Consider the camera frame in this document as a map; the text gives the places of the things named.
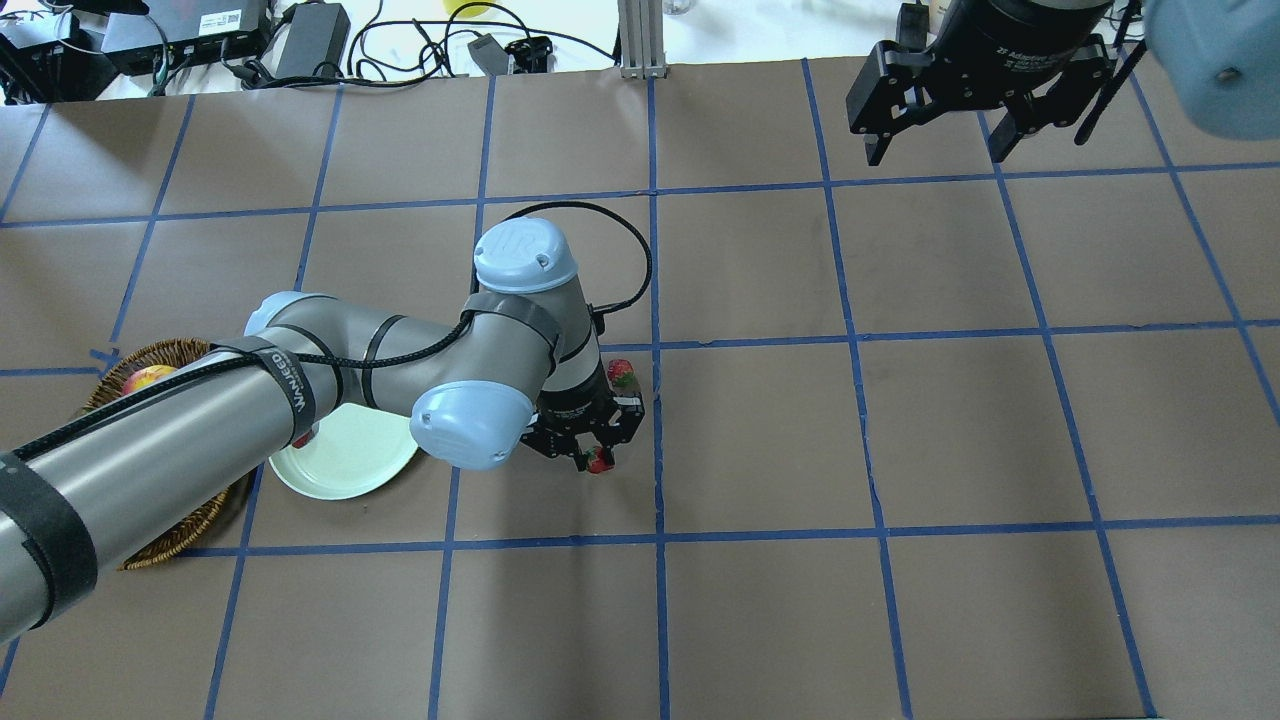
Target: black strap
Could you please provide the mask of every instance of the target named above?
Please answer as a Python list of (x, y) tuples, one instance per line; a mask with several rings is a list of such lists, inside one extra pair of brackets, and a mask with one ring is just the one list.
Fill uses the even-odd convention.
[[(316, 347), (319, 347), (320, 348), (320, 355), (324, 355), (325, 357), (337, 357), (337, 355), (333, 354), (333, 350), (329, 350), (329, 346), (325, 345), (323, 340), (320, 340), (319, 337), (316, 337), (316, 334), (312, 333), (308, 329), (300, 328), (297, 325), (291, 325), (288, 323), (275, 323), (271, 327), (273, 328), (291, 329), (291, 331), (298, 333), (300, 336), (310, 340), (312, 345), (315, 345)], [(342, 396), (346, 393), (346, 389), (347, 389), (346, 384), (342, 382), (342, 368), (339, 368), (338, 365), (330, 365), (330, 366), (333, 368), (333, 380), (334, 380), (334, 383), (338, 384), (338, 402), (342, 402)]]
[(35, 629), (92, 592), (97, 550), (63, 493), (12, 452), (0, 455), (0, 511), (27, 536), (22, 547), (45, 577), (49, 600)]
[[(378, 325), (378, 332), (369, 340), (369, 347), (365, 348), (365, 363), (378, 359), (378, 348), (383, 346), (383, 338), (390, 332), (392, 325), (403, 319), (404, 315), (392, 315), (383, 320), (381, 325)], [(367, 368), (360, 372), (360, 391), (365, 393), (365, 406), (378, 410), (378, 402), (374, 401), (374, 372)]]
[(316, 400), (311, 392), (311, 383), (302, 372), (302, 364), (292, 352), (256, 336), (214, 342), (210, 343), (210, 350), (228, 350), (257, 357), (259, 364), (275, 378), (275, 383), (289, 401), (289, 409), (293, 410), (293, 437), (289, 442), (297, 442), (311, 430), (311, 425), (316, 421)]

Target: light green plate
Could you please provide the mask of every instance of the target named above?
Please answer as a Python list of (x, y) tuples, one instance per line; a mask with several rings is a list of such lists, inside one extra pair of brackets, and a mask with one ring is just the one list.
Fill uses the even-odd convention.
[(346, 404), (316, 423), (311, 442), (270, 457), (284, 484), (316, 500), (347, 500), (396, 477), (417, 452), (408, 418)]

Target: black cable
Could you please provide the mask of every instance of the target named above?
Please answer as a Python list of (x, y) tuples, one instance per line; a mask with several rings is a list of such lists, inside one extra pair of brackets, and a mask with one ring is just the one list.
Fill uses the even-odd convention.
[(394, 357), (384, 357), (381, 360), (353, 360), (351, 357), (334, 357), (332, 355), (306, 355), (300, 354), (298, 363), (310, 363), (312, 365), (329, 365), (333, 368), (349, 368), (352, 370), (376, 370), (379, 368), (390, 368), (392, 365), (403, 365), (406, 363), (416, 363), (424, 360), (438, 352), (443, 351), (445, 347), (453, 345), (462, 333), (467, 331), (471, 325), (471, 319), (475, 316), (475, 311), (467, 310), (462, 313), (462, 318), (458, 320), (457, 325), (448, 334), (442, 337), (434, 345), (424, 347), (410, 352), (407, 355), (397, 355)]
[[(516, 13), (508, 10), (507, 8), (503, 8), (502, 5), (499, 5), (497, 3), (486, 3), (486, 1), (483, 1), (483, 0), (477, 0), (477, 1), (472, 1), (472, 3), (463, 3), (463, 4), (458, 5), (457, 8), (454, 8), (452, 13), (449, 13), (449, 19), (444, 22), (444, 37), (445, 38), (449, 37), (449, 31), (453, 28), (453, 23), (457, 22), (458, 15), (463, 10), (466, 10), (468, 8), (494, 8), (494, 9), (502, 10), (503, 13), (507, 13), (508, 15), (511, 15), (511, 18), (513, 20), (516, 20), (516, 24), (518, 24), (520, 28), (525, 31), (525, 38), (526, 40), (530, 40), (530, 38), (534, 37), (534, 35), (531, 32), (529, 32), (529, 26), (525, 24), (525, 20), (520, 19), (520, 15), (517, 15)], [(416, 27), (420, 33), (426, 35), (426, 31), (422, 29), (422, 22), (421, 20), (416, 20), (415, 19), (413, 20), (413, 27)], [(444, 50), (443, 50), (444, 72), (449, 73), (449, 77), (457, 77), (456, 74), (453, 74), (453, 63), (449, 60), (448, 40), (445, 40), (443, 45), (444, 45)]]
[(92, 413), (83, 415), (67, 423), (65, 425), (38, 437), (27, 445), (13, 451), (14, 456), (22, 461), (29, 461), (31, 459), (44, 455), (51, 450), (61, 447), (68, 442), (83, 436), (88, 430), (101, 427), (106, 423), (113, 421), (125, 410), (137, 407), (138, 405), (155, 398), (156, 396), (177, 389), (183, 386), (188, 386), (202, 378), (207, 378), (214, 374), (225, 373), (228, 370), (234, 370), (237, 368), (247, 368), (250, 365), (257, 365), (260, 360), (251, 356), (238, 356), (229, 360), (223, 360), (210, 365), (204, 365), (195, 368), (192, 370), (183, 372), (180, 374), (173, 375), (170, 378), (164, 378), (151, 383), (143, 388), (140, 388), (119, 400), (111, 402), (110, 405), (104, 405)]
[[(425, 26), (433, 26), (433, 24), (439, 26), (439, 24), (445, 24), (447, 20), (417, 20), (417, 22), (421, 23), (421, 24), (425, 24)], [(353, 36), (353, 38), (352, 38), (352, 46), (355, 46), (357, 42), (360, 42), (365, 37), (365, 35), (367, 35), (370, 31), (378, 29), (380, 27), (394, 27), (394, 26), (407, 26), (407, 24), (413, 24), (413, 20), (379, 20), (379, 22), (375, 22), (375, 23), (367, 23), (365, 27), (360, 28), (360, 31)], [(465, 20), (465, 22), (457, 23), (457, 24), (467, 24), (467, 26), (474, 26), (474, 27), (504, 27), (504, 28), (509, 28), (509, 29), (526, 29), (526, 28), (520, 27), (517, 24), (503, 23), (503, 22), (498, 22), (498, 20)], [(599, 45), (595, 45), (595, 44), (588, 41), (588, 40), (582, 40), (581, 37), (575, 37), (572, 35), (566, 35), (563, 32), (556, 32), (553, 29), (539, 29), (539, 28), (535, 28), (535, 27), (531, 27), (531, 28), (527, 28), (527, 29), (529, 29), (529, 32), (531, 32), (534, 35), (547, 35), (547, 36), (550, 36), (550, 37), (559, 37), (559, 38), (563, 38), (563, 40), (570, 40), (572, 42), (577, 42), (579, 45), (586, 46), (586, 47), (589, 47), (589, 49), (599, 53), (600, 55), (608, 58), (611, 61), (613, 60), (613, 54), (611, 54), (608, 50), (604, 50)]]
[(1142, 0), (1129, 0), (1125, 5), (1124, 14), (1120, 15), (1120, 27), (1116, 28), (1116, 40), (1111, 45), (1112, 47), (1120, 47), (1124, 45), (1125, 37), (1129, 35), (1129, 26), (1134, 22), (1134, 18), (1142, 12)]
[[(644, 282), (640, 283), (640, 290), (637, 290), (635, 295), (621, 302), (609, 302), (608, 305), (594, 307), (591, 314), (608, 315), (611, 313), (626, 310), (627, 307), (635, 305), (641, 297), (644, 297), (644, 293), (649, 290), (649, 283), (653, 282), (653, 250), (649, 249), (649, 242), (645, 241), (644, 234), (634, 224), (631, 224), (630, 220), (614, 213), (613, 210), (596, 205), (595, 202), (586, 202), (582, 200), (554, 200), (550, 202), (539, 202), (536, 205), (530, 205), (527, 208), (516, 210), (511, 215), (507, 215), (507, 219), (512, 220), (516, 218), (524, 218), (525, 215), (531, 215), (534, 213), (540, 213), (543, 210), (552, 210), (554, 208), (573, 208), (579, 210), (591, 210), (593, 213), (599, 213), (609, 218), (611, 220), (618, 223), (623, 228), (626, 228), (627, 232), (630, 232), (631, 236), (636, 238), (636, 242), (640, 243), (640, 249), (644, 251)], [(480, 283), (475, 275), (475, 270), (472, 270), (471, 292), (472, 293), (479, 292), (479, 290), (480, 290)]]
[(1138, 65), (1138, 60), (1147, 54), (1147, 41), (1139, 40), (1138, 45), (1134, 45), (1133, 53), (1125, 58), (1124, 64), (1120, 65), (1120, 72), (1115, 74), (1111, 79), (1102, 86), (1102, 91), (1098, 94), (1098, 101), (1089, 110), (1088, 117), (1080, 123), (1080, 128), (1075, 131), (1075, 143), (1084, 145), (1093, 136), (1093, 129), (1098, 126), (1098, 119), (1102, 118), (1102, 111), (1107, 109), (1111, 101), (1115, 99), (1116, 94), (1124, 86), (1124, 82), (1129, 79), (1133, 74), (1133, 69)]
[(192, 61), (192, 60), (193, 60), (195, 58), (196, 58), (196, 54), (195, 54), (195, 53), (192, 53), (192, 54), (187, 55), (187, 56), (186, 56), (186, 58), (184, 58), (184, 59), (183, 59), (183, 60), (182, 60), (180, 63), (178, 63), (177, 65), (174, 65), (174, 67), (173, 67), (173, 68), (172, 68), (172, 69), (169, 70), (169, 77), (168, 77), (168, 78), (165, 78), (165, 81), (164, 81), (164, 86), (161, 87), (161, 95), (164, 95), (164, 91), (169, 88), (169, 85), (172, 85), (172, 83), (173, 83), (173, 81), (174, 81), (174, 79), (177, 79), (177, 77), (178, 77), (178, 73), (179, 73), (179, 72), (182, 72), (182, 70), (186, 70), (186, 69), (191, 68), (191, 61)]

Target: electrical cable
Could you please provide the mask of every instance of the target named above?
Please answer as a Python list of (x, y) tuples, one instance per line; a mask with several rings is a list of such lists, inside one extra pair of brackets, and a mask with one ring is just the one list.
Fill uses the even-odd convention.
[[(644, 251), (644, 282), (640, 283), (640, 290), (637, 290), (635, 295), (621, 302), (609, 302), (599, 307), (593, 306), (591, 314), (608, 315), (611, 313), (626, 310), (627, 307), (635, 305), (641, 297), (644, 297), (644, 293), (649, 290), (649, 283), (653, 282), (653, 250), (649, 247), (649, 242), (645, 241), (644, 234), (634, 224), (631, 224), (630, 220), (614, 213), (613, 210), (596, 205), (595, 202), (586, 202), (584, 200), (553, 200), (550, 202), (539, 202), (536, 205), (530, 205), (527, 208), (516, 210), (511, 215), (507, 215), (506, 219), (513, 220), (516, 218), (524, 218), (534, 213), (541, 213), (543, 210), (553, 210), (556, 208), (571, 208), (576, 210), (590, 210), (593, 213), (599, 213), (600, 215), (604, 215), (611, 220), (613, 220), (614, 223), (618, 223), (620, 225), (626, 228), (626, 231), (631, 233), (631, 237), (636, 238), (636, 242), (640, 243), (640, 250)], [(471, 270), (471, 292), (472, 293), (480, 292), (480, 281), (476, 277), (475, 268), (472, 268)]]
[(257, 365), (260, 360), (251, 356), (237, 356), (229, 360), (221, 360), (219, 363), (212, 363), (210, 365), (204, 365), (195, 368), (192, 370), (183, 372), (180, 374), (173, 375), (170, 378), (163, 378), (151, 383), (143, 388), (140, 388), (129, 395), (120, 397), (119, 400), (104, 405), (97, 410), (87, 415), (82, 415), (72, 420), (70, 423), (41, 436), (27, 445), (13, 451), (14, 456), (23, 462), (31, 459), (45, 455), (46, 452), (55, 450), (67, 445), (68, 442), (83, 436), (88, 430), (101, 427), (118, 419), (125, 410), (132, 410), (138, 405), (155, 398), (156, 396), (177, 389), (183, 386), (195, 383), (196, 380), (215, 375), (219, 373), (225, 373), (228, 370), (234, 370), (237, 368), (246, 368), (248, 365)]
[(1102, 111), (1107, 109), (1116, 94), (1120, 92), (1124, 82), (1129, 79), (1129, 76), (1133, 74), (1133, 69), (1138, 65), (1138, 60), (1142, 60), (1142, 56), (1146, 54), (1147, 41), (1139, 40), (1138, 45), (1134, 45), (1133, 53), (1130, 53), (1129, 56), (1125, 58), (1124, 64), (1120, 65), (1120, 70), (1102, 87), (1102, 91), (1098, 94), (1097, 104), (1093, 105), (1088, 117), (1085, 117), (1084, 122), (1080, 123), (1080, 128), (1075, 131), (1076, 145), (1084, 145), (1089, 141), (1089, 137), (1093, 136), (1093, 129), (1098, 124), (1098, 119), (1102, 117)]
[(471, 327), (471, 319), (475, 316), (474, 310), (466, 310), (462, 313), (462, 318), (458, 320), (457, 325), (448, 332), (435, 343), (424, 347), (422, 350), (416, 350), (406, 355), (397, 355), (394, 357), (384, 357), (381, 360), (353, 360), (351, 357), (334, 357), (333, 355), (297, 355), (298, 363), (310, 363), (312, 365), (329, 365), (332, 368), (348, 368), (352, 370), (376, 370), (379, 368), (390, 368), (392, 365), (404, 365), (406, 363), (416, 363), (419, 360), (425, 360), (433, 355), (442, 352), (448, 346), (453, 345), (462, 333)]
[[(433, 26), (433, 24), (442, 26), (442, 24), (445, 24), (448, 20), (417, 20), (417, 22), (421, 23), (421, 24), (425, 24), (425, 26)], [(412, 23), (413, 23), (413, 20), (379, 20), (379, 22), (375, 22), (375, 23), (369, 23), (365, 27), (360, 28), (360, 31), (353, 36), (352, 45), (355, 46), (355, 44), (358, 42), (365, 35), (367, 35), (370, 31), (378, 29), (380, 27), (407, 26), (407, 24), (412, 24)], [(466, 24), (466, 26), (474, 26), (474, 27), (504, 27), (504, 28), (509, 28), (509, 29), (521, 29), (521, 31), (526, 29), (526, 28), (520, 27), (520, 26), (513, 24), (513, 23), (503, 23), (503, 22), (498, 22), (498, 20), (466, 20), (466, 22), (456, 23), (456, 24)], [(614, 61), (612, 53), (609, 53), (608, 50), (602, 49), (599, 45), (595, 45), (594, 42), (590, 42), (588, 40), (582, 40), (581, 37), (576, 37), (576, 36), (572, 36), (572, 35), (566, 35), (563, 32), (556, 32), (553, 29), (540, 29), (540, 28), (536, 28), (536, 27), (531, 27), (531, 28), (527, 28), (527, 29), (529, 29), (529, 32), (531, 32), (534, 35), (547, 35), (547, 36), (550, 36), (550, 37), (559, 37), (562, 40), (568, 40), (568, 41), (572, 41), (572, 42), (577, 42), (579, 45), (589, 47), (589, 49), (594, 50), (595, 53), (599, 53), (604, 58), (608, 58), (609, 61)]]
[(1116, 28), (1116, 41), (1111, 45), (1112, 47), (1120, 47), (1124, 45), (1125, 37), (1129, 35), (1129, 26), (1133, 24), (1142, 14), (1142, 0), (1129, 0), (1125, 5), (1124, 14), (1120, 15), (1120, 27)]
[[(1116, 31), (1116, 40), (1112, 47), (1121, 47), (1129, 33), (1129, 26), (1133, 23), (1134, 18), (1142, 12), (1142, 0), (1129, 0), (1129, 4), (1124, 9), (1124, 17), (1120, 19), (1120, 28)], [(1138, 67), (1138, 61), (1142, 60), (1143, 55), (1147, 54), (1147, 40), (1139, 40), (1133, 47), (1133, 53), (1125, 58), (1124, 64), (1120, 65), (1120, 70), (1116, 72), (1111, 79), (1102, 86), (1098, 92), (1098, 101), (1093, 104), (1093, 109), (1080, 123), (1080, 127), (1075, 131), (1075, 143), (1084, 145), (1093, 137), (1093, 131), (1098, 126), (1098, 120), (1102, 118), (1102, 113), (1111, 105), (1115, 100), (1120, 88), (1124, 87), (1129, 76), (1133, 74), (1134, 68)]]

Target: wicker basket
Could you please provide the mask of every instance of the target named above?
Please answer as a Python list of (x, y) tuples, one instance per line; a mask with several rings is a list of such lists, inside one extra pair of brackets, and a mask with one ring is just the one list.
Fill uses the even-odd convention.
[[(209, 352), (209, 342), (197, 338), (165, 340), (148, 345), (142, 350), (120, 360), (102, 382), (93, 389), (88, 402), (82, 409), (83, 413), (96, 410), (113, 400), (120, 397), (124, 382), (129, 375), (150, 365), (172, 365), (182, 368), (195, 363)], [(183, 518), (177, 525), (169, 528), (163, 536), (151, 541), (150, 544), (133, 553), (132, 557), (120, 565), (120, 570), (136, 570), (157, 565), (187, 550), (204, 534), (214, 520), (221, 514), (230, 497), (230, 488), (214, 496), (209, 502), (201, 505), (191, 515)]]

